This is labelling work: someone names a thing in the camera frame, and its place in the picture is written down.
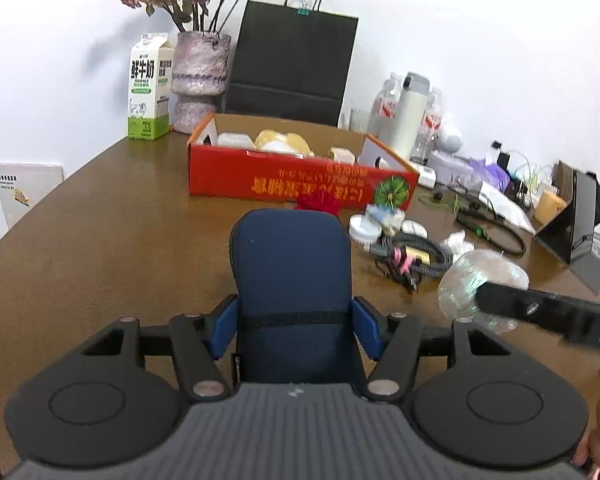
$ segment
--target orange object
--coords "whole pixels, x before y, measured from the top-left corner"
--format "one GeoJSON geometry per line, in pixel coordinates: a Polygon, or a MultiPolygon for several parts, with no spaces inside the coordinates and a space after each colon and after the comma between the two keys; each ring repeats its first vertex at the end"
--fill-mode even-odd
{"type": "Polygon", "coordinates": [[[271,202],[295,201],[300,194],[323,190],[342,208],[364,209],[374,201],[376,188],[391,176],[405,179],[409,193],[400,206],[407,209],[418,173],[402,163],[399,170],[338,164],[326,158],[331,146],[360,153],[366,142],[376,139],[332,126],[275,118],[209,114],[189,138],[189,192],[193,195],[251,198],[271,202]],[[223,132],[244,133],[252,140],[263,129],[297,132],[317,156],[265,153],[214,146],[223,132]]]}
{"type": "Polygon", "coordinates": [[[544,190],[534,212],[534,218],[541,224],[546,224],[567,206],[567,203],[551,191],[544,190]]]}

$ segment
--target white jar lid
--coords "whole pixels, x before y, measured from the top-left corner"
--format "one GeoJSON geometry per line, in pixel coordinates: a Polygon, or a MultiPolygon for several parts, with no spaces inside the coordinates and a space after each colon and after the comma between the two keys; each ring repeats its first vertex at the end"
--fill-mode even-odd
{"type": "Polygon", "coordinates": [[[402,222],[402,232],[407,233],[408,235],[421,236],[423,238],[427,238],[428,235],[424,225],[418,224],[413,220],[405,220],[402,222]]]}
{"type": "Polygon", "coordinates": [[[359,244],[375,244],[381,234],[382,228],[364,215],[353,215],[349,219],[349,236],[359,244]]]}

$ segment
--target round black pad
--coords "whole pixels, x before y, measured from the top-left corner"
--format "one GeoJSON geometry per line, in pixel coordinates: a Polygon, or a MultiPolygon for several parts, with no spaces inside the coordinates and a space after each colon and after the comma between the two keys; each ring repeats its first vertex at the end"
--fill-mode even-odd
{"type": "Polygon", "coordinates": [[[71,468],[126,462],[157,447],[180,415],[163,379],[115,359],[48,368],[11,397],[5,422],[22,458],[71,468]]]}
{"type": "Polygon", "coordinates": [[[494,469],[570,458],[587,405],[548,368],[524,356],[470,358],[424,384],[413,418],[445,454],[494,469]]]}
{"type": "Polygon", "coordinates": [[[488,383],[467,396],[469,409],[487,422],[522,424],[542,410],[542,397],[528,386],[516,383],[488,383]]]}
{"type": "Polygon", "coordinates": [[[125,394],[105,383],[71,384],[51,399],[53,414],[69,424],[101,424],[125,405],[125,394]]]}

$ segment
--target white thermos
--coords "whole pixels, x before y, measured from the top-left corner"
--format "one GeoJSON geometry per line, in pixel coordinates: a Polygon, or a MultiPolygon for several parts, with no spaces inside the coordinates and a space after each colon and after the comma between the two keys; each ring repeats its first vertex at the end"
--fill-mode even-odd
{"type": "Polygon", "coordinates": [[[380,140],[404,160],[409,160],[427,108],[429,80],[409,72],[395,113],[394,127],[380,140]]]}

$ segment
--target plastic bag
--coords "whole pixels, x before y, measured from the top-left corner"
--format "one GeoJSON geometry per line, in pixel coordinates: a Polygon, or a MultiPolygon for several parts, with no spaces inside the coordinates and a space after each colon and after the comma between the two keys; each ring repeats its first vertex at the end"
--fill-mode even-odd
{"type": "Polygon", "coordinates": [[[499,253],[476,250],[463,254],[445,273],[438,287],[440,310],[449,319],[468,317],[495,333],[509,332],[518,326],[514,319],[485,314],[475,303],[475,291],[484,282],[526,289],[529,277],[516,264],[499,253]]]}
{"type": "Polygon", "coordinates": [[[458,261],[460,256],[469,251],[475,250],[475,245],[471,242],[467,242],[464,238],[466,233],[464,231],[458,231],[457,233],[451,233],[448,237],[442,240],[443,247],[447,248],[450,253],[454,256],[454,263],[458,261]]]}

